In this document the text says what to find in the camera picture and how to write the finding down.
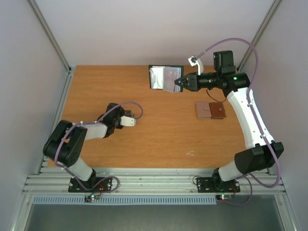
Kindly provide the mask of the black leather card holder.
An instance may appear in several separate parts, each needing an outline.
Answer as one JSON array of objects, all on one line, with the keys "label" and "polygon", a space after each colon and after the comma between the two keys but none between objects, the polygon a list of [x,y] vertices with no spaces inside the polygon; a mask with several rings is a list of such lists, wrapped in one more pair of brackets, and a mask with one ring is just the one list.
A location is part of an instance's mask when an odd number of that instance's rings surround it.
[{"label": "black leather card holder", "polygon": [[[163,90],[163,83],[164,83],[164,72],[166,69],[176,70],[178,72],[176,79],[183,76],[184,67],[180,65],[149,65],[149,82],[150,82],[150,89],[154,90]],[[177,85],[175,84],[175,93],[178,92]]]}]

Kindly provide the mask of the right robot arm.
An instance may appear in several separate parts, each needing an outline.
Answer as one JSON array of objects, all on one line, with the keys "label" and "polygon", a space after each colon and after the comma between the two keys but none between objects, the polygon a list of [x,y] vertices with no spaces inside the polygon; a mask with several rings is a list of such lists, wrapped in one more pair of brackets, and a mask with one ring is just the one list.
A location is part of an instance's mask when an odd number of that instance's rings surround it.
[{"label": "right robot arm", "polygon": [[216,192],[222,192],[238,177],[277,165],[284,146],[268,132],[255,104],[247,74],[236,72],[233,52],[215,52],[213,59],[215,71],[205,73],[201,60],[190,57],[190,65],[197,66],[198,71],[180,77],[175,84],[189,91],[221,89],[237,115],[246,150],[235,154],[229,164],[214,170],[212,185]]}]

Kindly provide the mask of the red credit card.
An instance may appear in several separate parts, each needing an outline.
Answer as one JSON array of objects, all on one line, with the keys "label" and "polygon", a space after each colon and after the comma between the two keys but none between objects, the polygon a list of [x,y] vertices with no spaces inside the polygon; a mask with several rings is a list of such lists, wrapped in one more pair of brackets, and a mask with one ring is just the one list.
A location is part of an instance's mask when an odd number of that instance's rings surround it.
[{"label": "red credit card", "polygon": [[164,72],[164,83],[163,83],[163,90],[174,92],[175,84],[174,80],[177,77],[178,72],[176,70],[166,69]]}]

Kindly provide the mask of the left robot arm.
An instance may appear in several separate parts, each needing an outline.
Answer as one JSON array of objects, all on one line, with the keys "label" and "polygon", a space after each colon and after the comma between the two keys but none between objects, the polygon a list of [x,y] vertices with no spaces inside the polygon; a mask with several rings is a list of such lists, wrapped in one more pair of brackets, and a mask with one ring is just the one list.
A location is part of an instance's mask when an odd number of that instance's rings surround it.
[{"label": "left robot arm", "polygon": [[43,154],[69,173],[82,189],[91,192],[99,181],[95,170],[80,156],[84,142],[108,138],[116,129],[135,125],[136,118],[131,111],[125,110],[122,104],[110,103],[95,121],[73,123],[61,120],[47,139]]}]

